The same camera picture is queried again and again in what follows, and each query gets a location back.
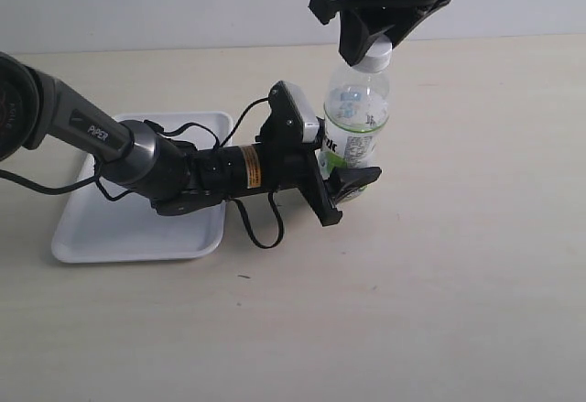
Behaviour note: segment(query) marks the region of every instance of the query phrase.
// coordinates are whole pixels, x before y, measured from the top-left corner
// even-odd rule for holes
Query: plastic water bottle
[[[318,158],[323,178],[336,167],[374,165],[376,137],[389,117],[390,84],[385,71],[392,49],[391,41],[382,36],[357,65],[343,63],[331,76],[324,103],[326,135]]]

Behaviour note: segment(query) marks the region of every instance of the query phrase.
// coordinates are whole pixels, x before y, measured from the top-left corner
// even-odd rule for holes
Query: white wall
[[[337,40],[309,0],[0,0],[10,52],[289,45]],[[413,38],[586,32],[585,0],[454,0]]]

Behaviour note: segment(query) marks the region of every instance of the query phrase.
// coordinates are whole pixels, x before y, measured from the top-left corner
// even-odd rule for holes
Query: bottle cap
[[[387,36],[381,36],[373,46],[366,51],[366,55],[353,67],[360,72],[376,73],[386,69],[391,62],[393,44]]]

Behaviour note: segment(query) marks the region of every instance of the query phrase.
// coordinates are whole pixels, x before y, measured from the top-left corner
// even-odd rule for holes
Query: plastic tray
[[[123,114],[117,121],[152,120],[166,130],[194,121],[208,126],[220,139],[233,127],[230,115],[221,112],[183,114]],[[211,148],[213,137],[197,127],[175,139]],[[88,156],[78,180],[93,174],[93,158]],[[103,182],[115,195],[120,187]],[[207,208],[179,217],[161,217],[147,199],[128,195],[118,202],[107,201],[94,185],[74,191],[53,236],[53,255],[65,263],[139,262],[202,257],[220,244],[225,205]]]

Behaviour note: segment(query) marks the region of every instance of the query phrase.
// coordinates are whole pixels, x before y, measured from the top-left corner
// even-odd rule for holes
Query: beige table surface
[[[335,51],[20,59],[109,114],[236,117],[280,79],[320,110]],[[201,260],[64,266],[66,198],[0,181],[0,401],[586,400],[586,36],[410,42],[391,75],[382,180],[329,229],[280,194],[270,252],[231,206]],[[48,139],[0,167],[59,185],[81,161]]]

